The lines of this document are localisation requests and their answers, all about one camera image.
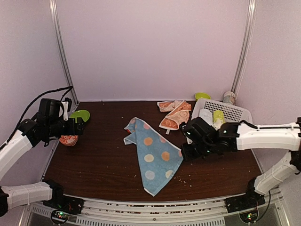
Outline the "blue polka dot towel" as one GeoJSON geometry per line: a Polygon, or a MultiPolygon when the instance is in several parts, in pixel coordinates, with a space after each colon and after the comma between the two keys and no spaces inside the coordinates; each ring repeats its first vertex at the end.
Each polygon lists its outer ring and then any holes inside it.
{"type": "Polygon", "coordinates": [[[179,169],[183,161],[181,150],[137,117],[124,130],[129,133],[124,144],[136,146],[143,188],[154,197],[179,169]]]}

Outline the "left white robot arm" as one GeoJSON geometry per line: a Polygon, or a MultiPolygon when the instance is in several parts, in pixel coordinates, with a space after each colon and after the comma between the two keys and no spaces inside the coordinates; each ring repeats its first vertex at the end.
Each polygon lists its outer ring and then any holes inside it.
{"type": "MultiPolygon", "coordinates": [[[[82,135],[85,121],[81,118],[69,118],[72,101],[43,98],[38,112],[30,119],[18,123],[12,137],[0,147],[0,176],[4,177],[10,168],[38,143],[49,142],[61,136],[82,135]]],[[[23,186],[1,186],[0,214],[31,204],[44,202],[45,205],[70,214],[81,213],[82,200],[74,201],[63,193],[63,186],[48,179],[23,186]]]]}

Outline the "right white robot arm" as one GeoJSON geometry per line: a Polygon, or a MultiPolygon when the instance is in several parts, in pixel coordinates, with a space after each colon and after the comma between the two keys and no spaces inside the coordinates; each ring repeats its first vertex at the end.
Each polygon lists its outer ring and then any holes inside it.
{"type": "Polygon", "coordinates": [[[205,120],[197,117],[180,125],[180,131],[190,140],[181,146],[186,161],[205,158],[210,154],[238,152],[249,149],[285,149],[288,153],[268,171],[249,182],[241,204],[250,208],[292,174],[301,171],[301,123],[284,125],[253,125],[245,120],[227,122],[215,129],[205,120]]]}

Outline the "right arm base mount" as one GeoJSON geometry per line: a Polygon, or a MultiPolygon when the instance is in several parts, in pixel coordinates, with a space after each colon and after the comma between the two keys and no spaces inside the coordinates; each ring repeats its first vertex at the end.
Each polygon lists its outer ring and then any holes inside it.
{"type": "Polygon", "coordinates": [[[227,212],[240,212],[240,219],[248,224],[254,224],[262,218],[259,216],[258,207],[266,203],[264,195],[255,192],[254,183],[255,178],[248,182],[245,194],[224,200],[227,212]]]}

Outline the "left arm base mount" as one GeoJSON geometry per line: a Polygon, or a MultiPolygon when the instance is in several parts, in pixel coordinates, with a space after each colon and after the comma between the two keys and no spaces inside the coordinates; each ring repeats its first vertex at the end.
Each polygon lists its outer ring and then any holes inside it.
{"type": "Polygon", "coordinates": [[[65,224],[71,215],[82,213],[83,199],[64,195],[63,186],[51,179],[42,182],[52,189],[51,199],[43,201],[43,205],[53,208],[50,219],[54,224],[60,226],[65,224]]]}

